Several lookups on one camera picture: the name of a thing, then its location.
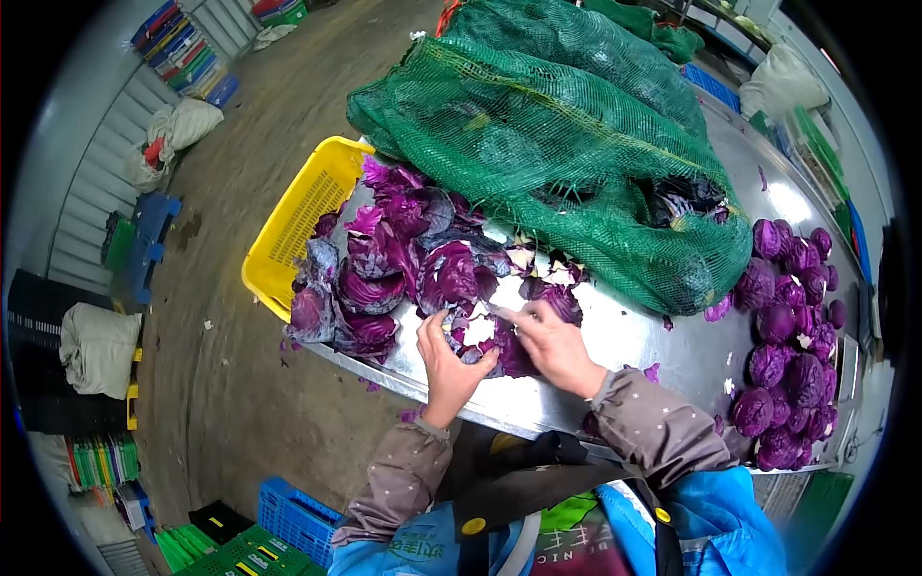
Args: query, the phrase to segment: white bag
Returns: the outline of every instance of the white bag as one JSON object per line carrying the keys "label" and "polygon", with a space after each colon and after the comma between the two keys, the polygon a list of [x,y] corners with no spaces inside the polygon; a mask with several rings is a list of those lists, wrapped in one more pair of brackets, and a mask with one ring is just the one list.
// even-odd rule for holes
{"label": "white bag", "polygon": [[[134,151],[124,159],[124,176],[135,188],[141,192],[153,192],[158,188],[167,187],[172,172],[172,152],[169,159],[164,160],[163,168],[157,170],[148,164],[144,158],[144,149],[147,144],[135,145]],[[160,151],[160,159],[163,160],[164,152]]]}
{"label": "white bag", "polygon": [[224,113],[220,108],[202,100],[183,98],[176,108],[154,112],[148,127],[148,144],[161,136],[165,137],[160,151],[160,159],[163,160],[164,155],[182,150],[204,138],[222,120]]}
{"label": "white bag", "polygon": [[124,400],[140,331],[140,313],[125,316],[83,302],[65,312],[58,356],[74,390]]}
{"label": "white bag", "polygon": [[783,116],[798,104],[809,110],[829,101],[829,92],[793,48],[777,43],[739,87],[742,117],[749,120],[759,110],[770,118]]}

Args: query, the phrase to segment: blue plastic crate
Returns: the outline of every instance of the blue plastic crate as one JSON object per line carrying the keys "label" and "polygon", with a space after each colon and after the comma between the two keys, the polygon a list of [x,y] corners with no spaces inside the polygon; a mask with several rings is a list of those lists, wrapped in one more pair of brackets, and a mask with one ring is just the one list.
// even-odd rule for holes
{"label": "blue plastic crate", "polygon": [[342,517],[278,476],[259,489],[257,523],[324,568],[333,561],[330,539]]}
{"label": "blue plastic crate", "polygon": [[739,96],[737,96],[733,90],[718,82],[713,76],[704,72],[694,64],[686,64],[683,66],[682,75],[685,76],[689,82],[704,88],[708,94],[724,102],[733,112],[739,114]]}

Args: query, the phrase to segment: stack of colorful trays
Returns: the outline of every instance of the stack of colorful trays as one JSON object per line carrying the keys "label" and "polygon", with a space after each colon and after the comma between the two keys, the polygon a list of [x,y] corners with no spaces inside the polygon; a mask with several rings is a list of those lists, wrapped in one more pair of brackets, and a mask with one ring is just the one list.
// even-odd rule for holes
{"label": "stack of colorful trays", "polygon": [[297,25],[305,16],[307,8],[302,0],[260,0],[253,4],[253,15],[263,26]]}
{"label": "stack of colorful trays", "polygon": [[168,0],[148,18],[131,39],[135,50],[160,78],[180,96],[205,100],[219,108],[239,83],[228,74],[205,34]]}

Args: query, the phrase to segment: yellow plastic crate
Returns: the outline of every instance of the yellow plastic crate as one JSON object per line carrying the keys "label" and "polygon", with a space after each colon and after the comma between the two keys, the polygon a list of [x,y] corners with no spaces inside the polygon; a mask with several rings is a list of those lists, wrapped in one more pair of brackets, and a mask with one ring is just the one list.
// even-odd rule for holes
{"label": "yellow plastic crate", "polygon": [[361,176],[362,153],[374,148],[341,136],[320,143],[307,159],[243,260],[241,276],[276,316],[291,321],[294,258],[307,254],[305,242],[320,216],[339,208]]}

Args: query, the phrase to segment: right hand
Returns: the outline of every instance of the right hand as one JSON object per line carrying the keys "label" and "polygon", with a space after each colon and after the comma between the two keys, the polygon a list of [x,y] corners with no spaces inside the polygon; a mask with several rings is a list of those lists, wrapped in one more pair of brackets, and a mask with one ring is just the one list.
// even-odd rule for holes
{"label": "right hand", "polygon": [[582,398],[592,398],[608,370],[589,359],[579,328],[561,320],[544,300],[533,300],[521,312],[503,309],[535,368],[552,384]]}

